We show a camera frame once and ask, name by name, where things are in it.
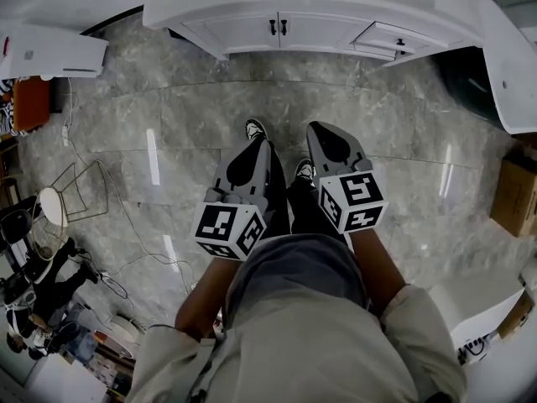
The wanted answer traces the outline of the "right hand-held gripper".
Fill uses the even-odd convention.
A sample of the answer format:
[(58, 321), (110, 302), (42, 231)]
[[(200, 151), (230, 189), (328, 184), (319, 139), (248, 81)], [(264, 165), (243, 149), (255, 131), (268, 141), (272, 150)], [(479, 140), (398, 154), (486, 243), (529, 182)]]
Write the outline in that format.
[(314, 121), (306, 140), (315, 170), (318, 204), (339, 234), (377, 227), (388, 201), (359, 141), (329, 123)]

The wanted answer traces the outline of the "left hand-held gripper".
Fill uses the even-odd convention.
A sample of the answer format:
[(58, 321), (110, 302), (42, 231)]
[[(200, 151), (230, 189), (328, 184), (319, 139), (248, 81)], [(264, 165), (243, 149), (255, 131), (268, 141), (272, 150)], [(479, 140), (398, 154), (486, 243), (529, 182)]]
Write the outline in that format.
[(216, 168), (196, 205), (190, 234), (210, 256), (244, 261), (266, 229), (271, 148), (257, 137), (235, 148)]

